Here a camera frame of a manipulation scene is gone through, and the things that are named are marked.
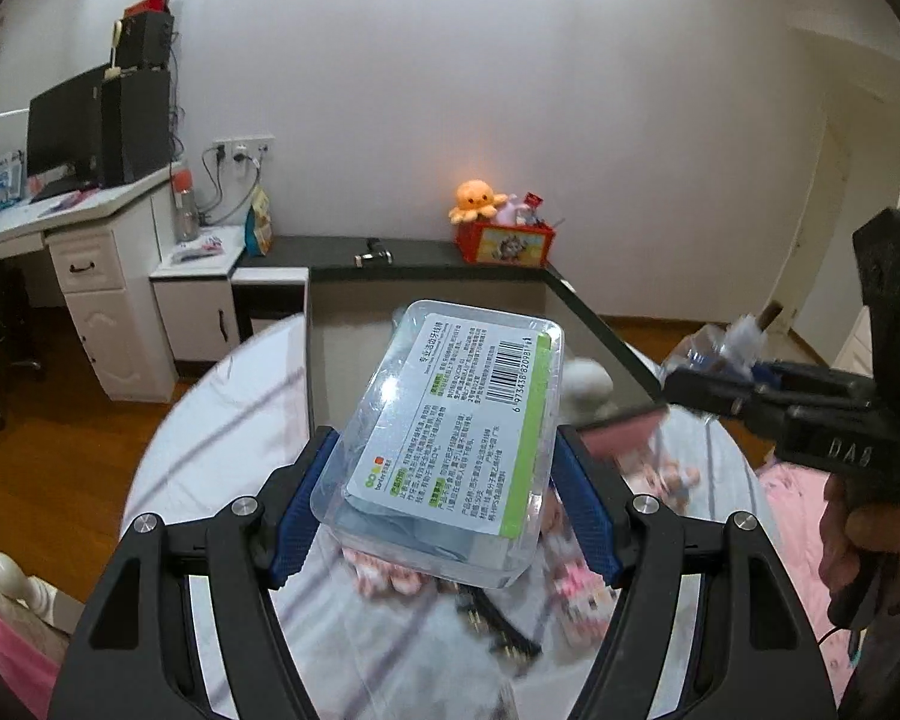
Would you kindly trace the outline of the person's right hand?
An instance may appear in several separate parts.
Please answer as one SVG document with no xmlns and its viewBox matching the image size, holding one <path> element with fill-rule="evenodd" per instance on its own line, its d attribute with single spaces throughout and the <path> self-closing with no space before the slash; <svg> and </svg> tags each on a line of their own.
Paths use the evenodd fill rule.
<svg viewBox="0 0 900 720">
<path fill-rule="evenodd" d="M 900 614 L 900 504 L 857 502 L 856 492 L 854 478 L 827 478 L 820 520 L 827 617 L 844 631 L 866 628 L 878 614 Z"/>
</svg>

